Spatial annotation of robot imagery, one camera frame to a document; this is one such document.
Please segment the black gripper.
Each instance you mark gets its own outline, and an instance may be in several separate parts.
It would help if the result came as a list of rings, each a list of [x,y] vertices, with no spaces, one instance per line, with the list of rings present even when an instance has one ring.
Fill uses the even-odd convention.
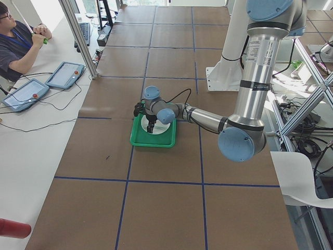
[[[146,114],[146,119],[148,120],[147,132],[153,133],[153,128],[154,125],[156,124],[157,116]]]

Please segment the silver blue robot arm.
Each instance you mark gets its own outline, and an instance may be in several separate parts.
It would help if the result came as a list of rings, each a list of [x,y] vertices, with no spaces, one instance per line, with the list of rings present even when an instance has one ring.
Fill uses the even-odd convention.
[[[189,123],[219,134],[222,154],[236,162],[249,160],[266,145],[262,112],[277,51],[287,36],[302,36],[305,30],[306,1],[247,1],[249,46],[234,113],[223,117],[187,103],[166,102],[156,86],[144,90],[144,103],[134,115],[148,120],[146,130],[153,133],[156,121],[169,124],[182,117]]]

